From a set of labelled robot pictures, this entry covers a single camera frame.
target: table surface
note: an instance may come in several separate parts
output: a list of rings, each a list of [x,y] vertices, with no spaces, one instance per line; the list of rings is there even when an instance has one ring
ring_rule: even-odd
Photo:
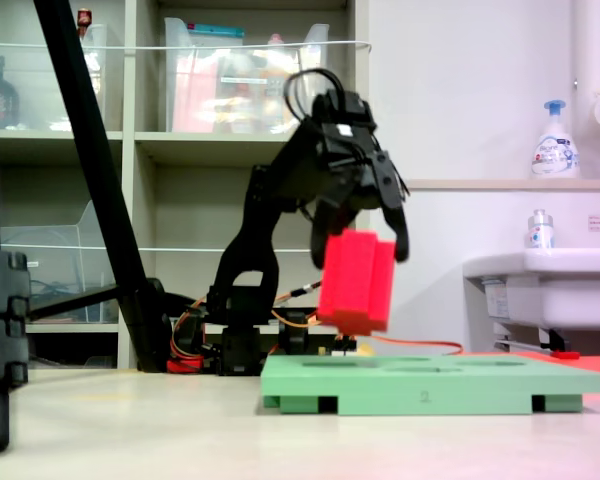
[[[600,395],[582,414],[282,416],[258,378],[32,371],[0,480],[600,480]]]

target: black post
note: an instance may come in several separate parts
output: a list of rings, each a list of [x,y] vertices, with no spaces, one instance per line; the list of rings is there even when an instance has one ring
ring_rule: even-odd
[[[147,280],[68,0],[35,0],[139,366],[166,371],[171,324]]]

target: shelf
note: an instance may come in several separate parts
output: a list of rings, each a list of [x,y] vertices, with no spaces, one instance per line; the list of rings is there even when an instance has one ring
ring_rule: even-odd
[[[122,132],[108,132],[116,166],[122,164]],[[78,165],[72,132],[0,130],[0,165]]]
[[[27,333],[118,333],[117,323],[28,323]]]
[[[159,165],[252,167],[273,161],[287,135],[136,133],[136,143]]]
[[[600,179],[458,179],[407,180],[410,191],[600,191]]]
[[[222,325],[205,325],[204,333],[207,335],[219,335],[222,333]],[[263,335],[277,335],[278,325],[259,325],[260,333]],[[338,330],[335,327],[318,325],[309,329],[310,335],[337,335]]]
[[[342,10],[347,0],[158,0],[165,7],[215,10]]]

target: black stand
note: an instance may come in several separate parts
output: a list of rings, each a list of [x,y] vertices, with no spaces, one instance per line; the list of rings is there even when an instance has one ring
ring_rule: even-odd
[[[9,443],[8,394],[27,382],[25,320],[116,298],[146,372],[166,371],[171,335],[165,293],[142,267],[69,2],[35,0],[35,6],[117,284],[29,311],[26,258],[0,251],[0,450]]]

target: green shape sorter board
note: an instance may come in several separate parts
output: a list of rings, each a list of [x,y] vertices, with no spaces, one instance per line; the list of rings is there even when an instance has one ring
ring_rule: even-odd
[[[580,412],[600,373],[515,355],[269,356],[265,408],[340,415]]]

